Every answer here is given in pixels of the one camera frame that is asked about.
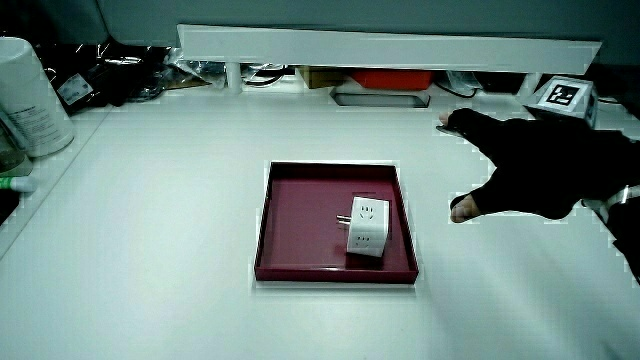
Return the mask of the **person's right hand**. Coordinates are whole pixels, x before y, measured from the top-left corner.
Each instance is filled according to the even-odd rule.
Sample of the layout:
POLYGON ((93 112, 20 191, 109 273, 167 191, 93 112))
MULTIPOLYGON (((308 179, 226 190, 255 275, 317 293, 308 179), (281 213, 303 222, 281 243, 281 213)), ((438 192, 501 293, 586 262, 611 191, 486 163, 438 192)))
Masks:
POLYGON ((489 180, 454 198, 450 219, 516 211, 565 218, 580 200, 605 201, 639 184, 639 142, 566 118, 498 120, 470 108, 439 116, 438 129, 461 137, 495 166, 489 180))

